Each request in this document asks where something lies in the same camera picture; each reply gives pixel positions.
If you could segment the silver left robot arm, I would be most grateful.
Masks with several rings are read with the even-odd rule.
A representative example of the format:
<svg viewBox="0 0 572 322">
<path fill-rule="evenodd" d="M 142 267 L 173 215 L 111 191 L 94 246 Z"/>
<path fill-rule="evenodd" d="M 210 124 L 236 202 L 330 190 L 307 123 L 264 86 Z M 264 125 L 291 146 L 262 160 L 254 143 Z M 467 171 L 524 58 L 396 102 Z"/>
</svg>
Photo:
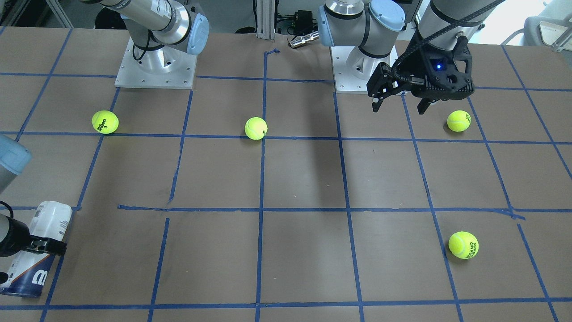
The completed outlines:
<svg viewBox="0 0 572 322">
<path fill-rule="evenodd" d="M 207 46 L 207 18 L 189 6 L 174 0 L 101 4 L 125 22 L 133 45 L 127 61 L 142 63 L 138 72 L 165 80 L 168 73 L 183 71 L 183 59 L 215 56 L 215 48 Z M 327 0 L 319 8 L 317 35 L 325 47 L 349 49 L 342 75 L 358 81 L 358 93 L 373 100 L 374 112 L 384 99 L 410 90 L 421 98 L 423 114 L 439 100 L 464 99 L 474 91 L 467 41 L 496 5 L 488 0 L 431 1 L 421 21 L 426 29 L 415 32 L 396 61 L 390 55 L 406 15 L 392 0 Z M 178 160 L 170 200 L 205 212 L 237 206 L 238 212 L 264 214 L 267 85 L 266 76 L 199 82 L 198 95 L 189 97 L 186 121 L 193 127 L 212 126 L 209 116 L 229 113 L 245 128 L 239 134 L 233 127 L 229 137 L 183 132 L 180 155 L 187 158 Z M 255 102 L 261 102 L 261 118 L 244 112 Z"/>
</svg>

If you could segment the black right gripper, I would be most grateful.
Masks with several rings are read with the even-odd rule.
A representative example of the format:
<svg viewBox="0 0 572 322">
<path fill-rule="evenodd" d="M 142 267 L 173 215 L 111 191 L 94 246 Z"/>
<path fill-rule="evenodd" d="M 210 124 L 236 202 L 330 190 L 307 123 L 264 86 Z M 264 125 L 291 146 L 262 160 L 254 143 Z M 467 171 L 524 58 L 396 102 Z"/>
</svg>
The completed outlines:
<svg viewBox="0 0 572 322">
<path fill-rule="evenodd" d="M 53 238 L 31 238 L 26 224 L 14 218 L 0 215 L 0 256 L 10 257 L 25 249 L 34 254 L 64 256 L 67 243 Z"/>
</svg>

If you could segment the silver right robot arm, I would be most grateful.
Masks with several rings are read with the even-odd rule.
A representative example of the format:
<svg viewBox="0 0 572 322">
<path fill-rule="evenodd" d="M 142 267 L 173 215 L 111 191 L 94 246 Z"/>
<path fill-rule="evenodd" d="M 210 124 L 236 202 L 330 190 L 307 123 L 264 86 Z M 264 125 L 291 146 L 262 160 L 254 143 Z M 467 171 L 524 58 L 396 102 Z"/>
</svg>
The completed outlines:
<svg viewBox="0 0 572 322">
<path fill-rule="evenodd" d="M 133 89 L 192 89 L 197 58 L 206 47 L 209 22 L 177 0 L 80 0 L 100 4 L 121 14 L 130 34 L 114 85 Z M 31 160 L 20 143 L 1 135 L 1 192 Z M 1 257 L 20 251 L 64 256 L 66 243 L 58 237 L 33 236 L 28 226 L 1 215 Z"/>
</svg>

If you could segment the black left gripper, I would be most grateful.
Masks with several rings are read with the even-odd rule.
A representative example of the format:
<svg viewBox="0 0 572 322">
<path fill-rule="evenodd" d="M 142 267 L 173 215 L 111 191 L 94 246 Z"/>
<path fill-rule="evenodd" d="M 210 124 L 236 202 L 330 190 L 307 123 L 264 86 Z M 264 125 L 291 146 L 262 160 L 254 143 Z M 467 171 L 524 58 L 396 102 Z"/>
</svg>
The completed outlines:
<svg viewBox="0 0 572 322">
<path fill-rule="evenodd" d="M 380 62 L 366 83 L 373 112 L 380 110 L 384 99 L 405 90 L 422 98 L 417 105 L 420 115 L 425 114 L 436 99 L 464 99 L 473 94 L 472 55 L 467 43 L 464 35 L 454 41 L 451 50 L 425 43 L 396 68 L 399 76 L 407 80 L 395 76 L 390 65 Z"/>
</svg>

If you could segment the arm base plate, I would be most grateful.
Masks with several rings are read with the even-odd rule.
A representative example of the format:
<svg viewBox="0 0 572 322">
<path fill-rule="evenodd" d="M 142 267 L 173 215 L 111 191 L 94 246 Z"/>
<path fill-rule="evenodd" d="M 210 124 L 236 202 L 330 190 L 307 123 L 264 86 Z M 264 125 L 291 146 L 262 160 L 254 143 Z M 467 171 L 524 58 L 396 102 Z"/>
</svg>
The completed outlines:
<svg viewBox="0 0 572 322">
<path fill-rule="evenodd" d="M 143 51 L 130 38 L 114 85 L 133 89 L 192 89 L 197 57 L 169 47 Z"/>
<path fill-rule="evenodd" d="M 376 59 L 363 54 L 358 47 L 331 47 L 335 91 L 345 94 L 367 94 L 366 84 L 380 62 L 393 64 L 398 53 L 393 46 L 388 56 Z"/>
</svg>

